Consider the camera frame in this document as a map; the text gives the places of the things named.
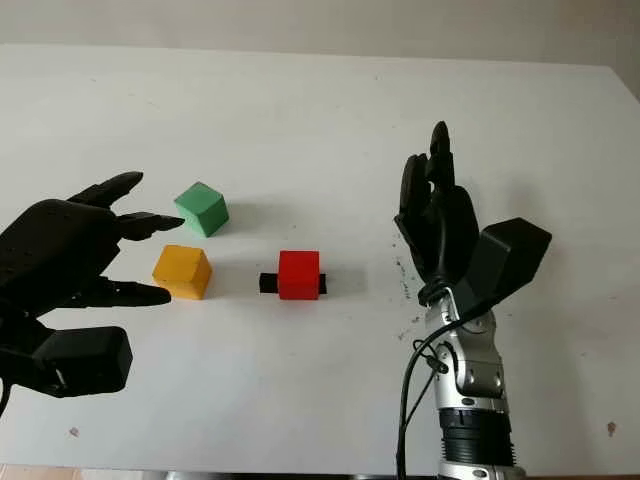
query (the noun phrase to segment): wooden block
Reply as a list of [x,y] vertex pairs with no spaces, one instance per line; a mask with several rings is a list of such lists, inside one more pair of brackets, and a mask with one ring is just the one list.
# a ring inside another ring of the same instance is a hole
[[185,223],[196,232],[210,237],[229,220],[229,212],[220,192],[201,182],[194,183],[175,199]]
[[282,250],[278,263],[278,294],[283,300],[317,300],[320,252]]
[[213,269],[201,248],[167,245],[164,247],[153,278],[156,283],[180,298],[201,300]]

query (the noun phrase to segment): silver robotic arm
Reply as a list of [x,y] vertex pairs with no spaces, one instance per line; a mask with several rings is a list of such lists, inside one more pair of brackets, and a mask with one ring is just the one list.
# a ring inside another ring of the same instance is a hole
[[524,478],[514,465],[502,359],[494,343],[491,308],[529,283],[551,234],[514,218],[479,232],[466,190],[455,185],[453,156],[444,122],[436,125],[427,154],[405,165],[395,222],[425,286],[418,295],[439,325],[419,341],[402,386],[397,474],[406,478],[405,433],[413,368],[428,348],[442,428],[443,479]]
[[[428,315],[441,325],[459,320],[450,291]],[[446,367],[435,376],[436,408],[443,433],[441,478],[511,480],[526,476],[522,468],[514,466],[495,330],[495,317],[489,310],[448,332],[435,349]]]

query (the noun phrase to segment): cable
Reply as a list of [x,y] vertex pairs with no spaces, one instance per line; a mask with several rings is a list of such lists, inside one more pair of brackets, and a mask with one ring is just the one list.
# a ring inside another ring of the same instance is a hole
[[422,397],[424,397],[425,393],[427,393],[427,390],[429,390],[429,386],[431,385],[431,382],[433,381],[433,377],[435,376],[436,376],[436,371],[434,369],[431,369],[431,375],[429,375],[429,379],[427,380],[427,383],[424,384],[424,387],[422,388],[420,395],[418,395],[418,398],[414,402],[413,407],[411,407],[411,411],[407,416],[407,420],[404,422],[405,429],[409,426],[409,422],[411,422],[411,417],[413,417],[413,414],[418,408],[418,405],[420,405],[420,402],[422,401]]
[[9,397],[11,396],[11,387],[13,384],[7,383],[6,380],[2,380],[2,397],[0,397],[0,417],[4,413],[9,403]]
[[434,340],[451,330],[461,327],[472,318],[472,316],[467,315],[466,317],[462,317],[459,320],[455,320],[438,328],[422,341],[420,346],[413,352],[413,355],[411,355],[409,363],[407,363],[407,368],[404,371],[404,378],[402,380],[402,393],[400,394],[400,423],[398,425],[398,445],[396,449],[396,475],[398,480],[406,480],[407,478],[405,434],[407,431],[407,399],[409,396],[409,385],[411,383],[413,369],[416,366],[418,359],[422,356],[422,352],[430,347]]
[[[422,340],[421,340],[421,339],[419,339],[419,338],[416,338],[416,339],[413,341],[413,349],[414,349],[414,350],[417,350],[418,348],[420,348],[420,345],[422,345]],[[437,354],[437,353],[436,353],[436,351],[433,349],[433,347],[431,346],[431,344],[429,344],[429,345],[428,345],[428,347],[429,347],[429,350],[431,350],[431,353],[433,353],[433,356],[434,356],[434,357],[436,357],[436,358],[438,358],[438,354]],[[420,354],[420,356],[421,356],[422,358],[427,358],[427,356],[426,356],[424,353],[421,353],[421,354]]]

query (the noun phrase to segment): robotic hand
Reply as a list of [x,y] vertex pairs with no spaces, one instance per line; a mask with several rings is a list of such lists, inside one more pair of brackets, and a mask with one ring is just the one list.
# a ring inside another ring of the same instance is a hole
[[[407,415],[411,374],[427,348],[433,352],[427,363],[434,370],[431,378],[436,379],[443,430],[439,477],[522,478],[524,470],[514,466],[491,307],[533,279],[551,235],[521,218],[490,225],[479,233],[471,199],[464,188],[455,185],[449,143],[447,127],[439,122],[431,139],[431,157],[423,153],[408,159],[395,217],[425,282],[419,302],[442,325],[418,341],[405,372],[398,478],[406,478],[404,437],[415,410]],[[433,349],[431,343],[443,335]]]
[[44,200],[0,235],[0,415],[13,384],[55,397],[124,388],[132,354],[118,327],[52,330],[37,318],[54,308],[160,305],[163,288],[100,276],[121,239],[144,240],[183,223],[152,213],[116,216],[110,206],[142,179],[129,172],[68,200]]

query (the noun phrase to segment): table surface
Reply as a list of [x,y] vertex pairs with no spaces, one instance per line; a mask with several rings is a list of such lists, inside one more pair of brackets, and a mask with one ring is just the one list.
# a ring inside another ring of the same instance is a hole
[[[640,106],[610,69],[54,46],[0,47],[0,224],[127,170],[145,179],[117,212],[172,213],[199,180],[231,221],[122,242],[107,271],[151,281],[165,244],[202,247],[206,300],[42,318],[124,327],[131,374],[109,395],[15,388],[0,462],[392,473],[401,375],[427,332],[392,217],[440,119],[480,224],[554,235],[535,282],[495,309],[519,462],[640,471]],[[329,294],[259,295],[280,249],[320,250]],[[439,438],[429,394],[410,472],[435,471]]]

